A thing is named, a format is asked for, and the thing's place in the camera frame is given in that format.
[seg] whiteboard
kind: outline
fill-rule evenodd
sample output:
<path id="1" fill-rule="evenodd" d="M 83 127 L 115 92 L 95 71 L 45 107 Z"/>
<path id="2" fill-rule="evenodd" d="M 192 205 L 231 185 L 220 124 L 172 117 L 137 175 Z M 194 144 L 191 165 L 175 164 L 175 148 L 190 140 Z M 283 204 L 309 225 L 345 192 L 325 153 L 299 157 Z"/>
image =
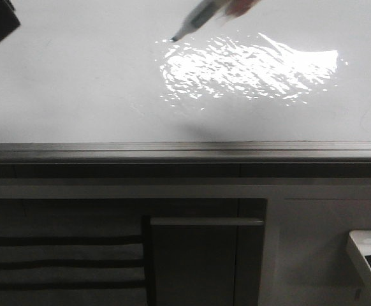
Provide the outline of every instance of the whiteboard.
<path id="1" fill-rule="evenodd" d="M 371 141 L 371 1 L 14 0 L 0 143 Z"/>

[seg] door handle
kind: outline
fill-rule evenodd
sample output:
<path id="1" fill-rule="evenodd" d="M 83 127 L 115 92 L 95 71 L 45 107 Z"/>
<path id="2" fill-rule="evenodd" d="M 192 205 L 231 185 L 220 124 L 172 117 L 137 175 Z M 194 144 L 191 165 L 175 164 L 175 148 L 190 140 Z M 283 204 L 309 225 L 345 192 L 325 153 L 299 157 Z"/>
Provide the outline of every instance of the door handle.
<path id="1" fill-rule="evenodd" d="M 162 226 L 262 226 L 264 221 L 259 218 L 238 217 L 153 217 L 150 225 Z"/>

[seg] marker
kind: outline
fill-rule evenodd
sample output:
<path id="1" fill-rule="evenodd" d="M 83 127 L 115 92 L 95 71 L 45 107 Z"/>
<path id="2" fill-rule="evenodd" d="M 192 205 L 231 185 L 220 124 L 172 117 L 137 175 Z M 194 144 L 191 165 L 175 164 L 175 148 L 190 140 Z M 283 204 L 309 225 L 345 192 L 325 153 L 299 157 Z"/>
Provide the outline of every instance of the marker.
<path id="1" fill-rule="evenodd" d="M 229 0 L 203 0 L 190 14 L 188 14 L 181 29 L 174 35 L 171 41 L 178 41 L 185 35 L 197 31 L 228 2 Z"/>

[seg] metal frame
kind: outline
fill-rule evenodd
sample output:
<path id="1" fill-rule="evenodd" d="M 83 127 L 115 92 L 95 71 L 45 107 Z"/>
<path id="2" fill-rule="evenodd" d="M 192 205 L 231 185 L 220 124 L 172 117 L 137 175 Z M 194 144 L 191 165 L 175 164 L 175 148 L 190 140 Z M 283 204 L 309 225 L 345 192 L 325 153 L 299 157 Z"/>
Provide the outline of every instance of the metal frame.
<path id="1" fill-rule="evenodd" d="M 0 178 L 0 199 L 275 197 L 371 200 L 371 178 Z"/>
<path id="2" fill-rule="evenodd" d="M 0 164 L 371 163 L 371 142 L 0 143 Z"/>

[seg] white container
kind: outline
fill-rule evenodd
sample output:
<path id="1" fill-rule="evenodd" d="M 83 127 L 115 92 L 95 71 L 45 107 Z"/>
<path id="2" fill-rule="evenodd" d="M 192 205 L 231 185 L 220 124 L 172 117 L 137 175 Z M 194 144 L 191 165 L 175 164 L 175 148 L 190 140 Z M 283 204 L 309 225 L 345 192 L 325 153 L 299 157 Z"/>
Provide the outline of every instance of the white container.
<path id="1" fill-rule="evenodd" d="M 365 256 L 371 255 L 371 231 L 351 231 L 347 253 L 371 294 L 371 268 Z"/>

